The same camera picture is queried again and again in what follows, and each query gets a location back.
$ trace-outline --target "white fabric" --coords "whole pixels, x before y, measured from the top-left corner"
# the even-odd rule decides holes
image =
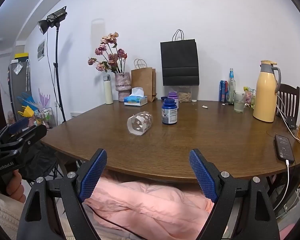
[[[12,240],[16,240],[17,238],[19,220],[23,206],[23,203],[0,194],[0,226]],[[75,240],[68,220],[66,218],[60,218],[60,221],[66,239]],[[128,238],[116,236],[100,230],[97,230],[97,232],[102,240],[128,240]]]

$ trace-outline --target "transparent cup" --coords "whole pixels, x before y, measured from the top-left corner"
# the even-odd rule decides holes
[[[143,135],[152,124],[152,115],[149,112],[134,114],[128,118],[127,127],[134,135]]]
[[[242,113],[246,103],[245,93],[234,93],[234,110]]]

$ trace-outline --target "glass of water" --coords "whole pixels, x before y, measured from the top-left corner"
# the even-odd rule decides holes
[[[246,98],[244,93],[234,93],[234,110],[236,112],[242,113],[245,103]]]

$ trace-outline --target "gray thermos handle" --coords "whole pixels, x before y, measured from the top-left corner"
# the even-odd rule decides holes
[[[271,68],[272,68],[272,70],[277,70],[278,74],[279,74],[278,84],[277,84],[277,87],[275,88],[275,92],[274,92],[274,93],[277,93],[279,91],[279,88],[281,85],[281,71],[280,71],[280,68],[278,68],[278,67],[271,67]]]

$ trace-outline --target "wooden table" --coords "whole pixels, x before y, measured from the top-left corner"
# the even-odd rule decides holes
[[[98,148],[107,151],[107,168],[126,174],[177,182],[197,182],[189,165],[189,151],[198,148],[220,171],[235,178],[277,174],[286,170],[274,149],[274,135],[289,138],[296,164],[300,143],[283,121],[273,123],[215,101],[180,103],[178,123],[161,122],[161,100],[142,107],[114,101],[101,105],[49,130],[42,142],[59,152],[89,160]],[[152,127],[142,136],[128,132],[127,119],[141,111],[153,115]]]

